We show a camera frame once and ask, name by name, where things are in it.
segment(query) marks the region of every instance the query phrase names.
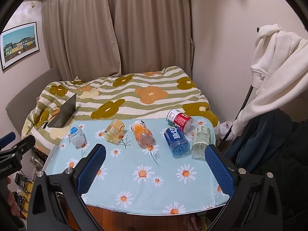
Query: light blue tablecloth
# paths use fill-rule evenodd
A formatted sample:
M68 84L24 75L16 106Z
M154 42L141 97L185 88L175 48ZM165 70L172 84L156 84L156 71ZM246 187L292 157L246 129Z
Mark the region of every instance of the light blue tablecloth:
M211 122L194 118L210 127L214 143ZM101 143L106 147L106 160L89 192L82 195L89 205L125 213L166 215L202 211L228 200L229 196L221 191L205 161L194 160L191 155L173 158L164 138L164 131L169 127L165 119L143 119L156 141L151 151L137 144L130 130L134 121L123 120L128 131L118 144L108 143L100 134L111 120L75 121L75 125L82 126L86 146L76 149L66 136L54 147L46 174L62 173L66 167L75 166Z

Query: white hoodie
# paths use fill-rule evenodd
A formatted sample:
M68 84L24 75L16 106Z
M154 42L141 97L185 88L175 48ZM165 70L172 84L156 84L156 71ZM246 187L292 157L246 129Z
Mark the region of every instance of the white hoodie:
M250 119L279 108L308 89L308 41L278 24L260 28L251 65L253 99L233 122L239 136Z

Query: striped comforter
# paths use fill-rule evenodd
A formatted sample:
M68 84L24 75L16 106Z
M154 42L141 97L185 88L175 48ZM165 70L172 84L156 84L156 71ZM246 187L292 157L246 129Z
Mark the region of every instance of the striped comforter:
M43 128L73 94L77 94L76 111L65 127ZM85 83L78 79L53 82L42 91L36 108L27 116L22 137L34 135L36 148L49 154L75 120L165 118L173 108L190 116L204 116L213 126L217 125L218 119L209 110L207 98L176 66Z

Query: blue bottle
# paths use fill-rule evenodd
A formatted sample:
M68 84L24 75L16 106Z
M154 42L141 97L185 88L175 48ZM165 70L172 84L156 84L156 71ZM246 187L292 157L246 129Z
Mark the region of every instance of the blue bottle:
M190 144L178 126L167 128L164 136L174 158L190 154Z

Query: human hand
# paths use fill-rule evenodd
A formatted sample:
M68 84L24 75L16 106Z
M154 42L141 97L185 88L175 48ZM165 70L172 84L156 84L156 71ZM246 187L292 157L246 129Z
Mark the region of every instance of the human hand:
M9 177L7 177L7 184L10 184L12 181ZM12 194L12 192L9 190L9 193L7 195L7 204L11 208L11 213L14 216L20 216L20 209L15 201L15 197Z

